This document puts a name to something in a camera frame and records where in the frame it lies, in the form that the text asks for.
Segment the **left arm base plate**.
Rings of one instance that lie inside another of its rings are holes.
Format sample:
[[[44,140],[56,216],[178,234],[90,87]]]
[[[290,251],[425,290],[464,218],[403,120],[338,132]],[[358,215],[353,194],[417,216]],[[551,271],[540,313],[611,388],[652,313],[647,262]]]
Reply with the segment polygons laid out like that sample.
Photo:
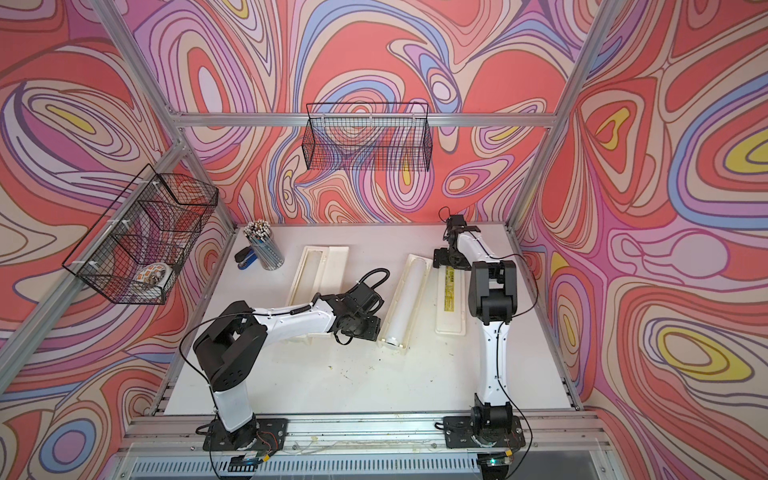
[[[203,450],[207,452],[275,453],[284,447],[288,423],[287,418],[253,417],[244,426],[229,432],[223,421],[216,416],[196,432],[204,435]]]

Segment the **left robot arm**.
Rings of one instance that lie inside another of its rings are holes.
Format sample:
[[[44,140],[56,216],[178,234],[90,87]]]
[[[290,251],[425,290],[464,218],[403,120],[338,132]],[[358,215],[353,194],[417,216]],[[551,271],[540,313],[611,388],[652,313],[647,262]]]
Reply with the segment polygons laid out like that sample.
[[[384,305],[377,288],[389,277],[388,269],[375,268],[343,293],[316,293],[307,303],[282,309],[240,300],[213,318],[192,344],[216,410],[207,449],[280,450],[280,440],[266,441],[267,429],[249,403],[246,379],[261,350],[306,335],[330,335],[343,346],[355,339],[375,341]]]

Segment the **white wrap dispenser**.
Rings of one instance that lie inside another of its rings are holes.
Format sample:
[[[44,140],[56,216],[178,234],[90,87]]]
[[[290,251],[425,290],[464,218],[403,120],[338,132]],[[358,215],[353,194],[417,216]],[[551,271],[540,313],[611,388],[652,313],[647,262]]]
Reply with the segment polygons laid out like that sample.
[[[424,272],[419,299],[413,311],[404,346],[403,348],[397,348],[387,345],[384,342],[384,337],[390,322],[390,308],[396,295],[399,294],[402,283],[401,278],[413,258],[422,260],[426,265],[426,271]],[[467,295],[468,274],[466,272],[454,270],[450,267],[436,269],[433,267],[430,259],[415,254],[408,255],[383,321],[377,344],[381,348],[404,354],[410,349],[411,340],[414,332],[417,330],[429,329],[438,336],[465,336],[469,314]]]
[[[305,246],[286,305],[310,303],[317,293],[341,293],[348,255],[348,246]]]

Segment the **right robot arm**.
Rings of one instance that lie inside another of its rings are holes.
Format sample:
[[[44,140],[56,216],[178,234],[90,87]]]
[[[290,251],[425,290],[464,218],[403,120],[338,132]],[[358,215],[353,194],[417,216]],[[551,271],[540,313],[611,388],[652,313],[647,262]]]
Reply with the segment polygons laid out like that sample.
[[[480,328],[480,367],[469,437],[482,448],[525,445],[520,418],[507,387],[507,343],[518,313],[518,269],[511,254],[493,252],[479,227],[461,214],[444,220],[446,245],[434,251],[433,266],[469,274],[466,305]]]

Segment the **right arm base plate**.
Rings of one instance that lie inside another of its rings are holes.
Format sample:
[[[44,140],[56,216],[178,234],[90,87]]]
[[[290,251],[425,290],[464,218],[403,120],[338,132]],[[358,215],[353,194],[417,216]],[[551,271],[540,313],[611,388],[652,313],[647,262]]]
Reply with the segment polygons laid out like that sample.
[[[527,445],[520,418],[475,420],[468,415],[445,416],[441,424],[449,449],[505,448],[517,451]]]

